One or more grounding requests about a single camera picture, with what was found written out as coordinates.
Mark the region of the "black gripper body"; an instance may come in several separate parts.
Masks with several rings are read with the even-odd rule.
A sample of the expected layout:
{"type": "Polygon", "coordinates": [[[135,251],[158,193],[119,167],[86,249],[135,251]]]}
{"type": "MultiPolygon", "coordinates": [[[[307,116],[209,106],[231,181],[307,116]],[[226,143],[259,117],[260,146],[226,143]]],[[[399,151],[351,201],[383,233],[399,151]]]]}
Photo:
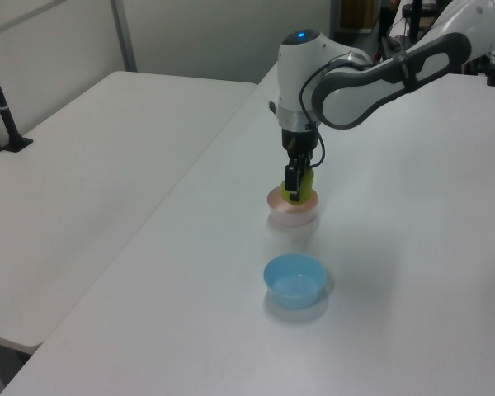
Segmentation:
{"type": "Polygon", "coordinates": [[[313,157],[313,152],[318,145],[318,133],[313,130],[292,132],[282,129],[281,141],[290,162],[297,161],[301,164],[304,156],[313,157]]]}

